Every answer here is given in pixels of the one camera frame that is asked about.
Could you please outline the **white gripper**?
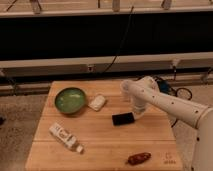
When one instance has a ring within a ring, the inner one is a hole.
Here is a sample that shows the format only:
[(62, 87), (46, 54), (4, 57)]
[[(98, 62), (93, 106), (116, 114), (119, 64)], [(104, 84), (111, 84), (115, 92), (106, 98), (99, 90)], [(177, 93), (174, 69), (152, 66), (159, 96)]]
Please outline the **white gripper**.
[(132, 98), (132, 111), (135, 119), (139, 119), (144, 115), (147, 103), (144, 100), (133, 97)]

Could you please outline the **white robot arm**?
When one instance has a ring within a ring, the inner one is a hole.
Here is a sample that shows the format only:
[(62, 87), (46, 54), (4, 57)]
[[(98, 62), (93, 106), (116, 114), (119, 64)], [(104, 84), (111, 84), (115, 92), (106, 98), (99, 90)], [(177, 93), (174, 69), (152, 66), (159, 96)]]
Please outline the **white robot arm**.
[(161, 93), (150, 76), (137, 81), (123, 80), (120, 89), (131, 102), (136, 119), (141, 118), (147, 104), (151, 104), (196, 129), (191, 170), (213, 171), (213, 107)]

